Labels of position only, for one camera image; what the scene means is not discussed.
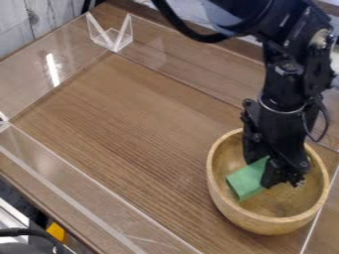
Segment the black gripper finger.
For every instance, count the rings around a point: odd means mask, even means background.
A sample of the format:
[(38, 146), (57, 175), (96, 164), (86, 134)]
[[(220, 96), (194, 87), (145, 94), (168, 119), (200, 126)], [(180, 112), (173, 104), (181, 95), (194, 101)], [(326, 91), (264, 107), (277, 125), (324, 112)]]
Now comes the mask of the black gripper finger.
[(242, 135), (244, 159), (246, 164), (252, 164), (266, 156), (262, 137), (250, 129), (244, 129)]
[(294, 170), (277, 159), (268, 159), (264, 164), (264, 171), (260, 178), (260, 185), (265, 189), (270, 189), (273, 186), (286, 183), (296, 187), (294, 183)]

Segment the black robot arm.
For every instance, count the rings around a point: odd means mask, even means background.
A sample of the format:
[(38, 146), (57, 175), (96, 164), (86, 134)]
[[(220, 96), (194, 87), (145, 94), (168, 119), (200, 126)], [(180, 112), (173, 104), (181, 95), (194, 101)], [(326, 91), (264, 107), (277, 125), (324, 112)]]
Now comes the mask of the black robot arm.
[(330, 19), (312, 0), (206, 0), (204, 8), (222, 35), (261, 42), (264, 84), (242, 102), (244, 157), (249, 164), (266, 158), (264, 188), (297, 186), (309, 172), (304, 141), (326, 114), (322, 91), (335, 77)]

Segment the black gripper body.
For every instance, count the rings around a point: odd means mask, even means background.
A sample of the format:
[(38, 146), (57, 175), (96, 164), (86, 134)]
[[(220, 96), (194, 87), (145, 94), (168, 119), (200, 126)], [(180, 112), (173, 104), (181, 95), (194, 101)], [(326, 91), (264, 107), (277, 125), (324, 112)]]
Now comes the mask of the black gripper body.
[(304, 183), (305, 175), (310, 171), (304, 148), (305, 138), (318, 142), (325, 134), (322, 131), (318, 138), (310, 136), (318, 113), (326, 114), (322, 97), (312, 97), (298, 109), (289, 112), (270, 110), (260, 100), (252, 99), (244, 100), (242, 107), (244, 129), (248, 128), (261, 135), (266, 157), (280, 160), (293, 168), (297, 187)]

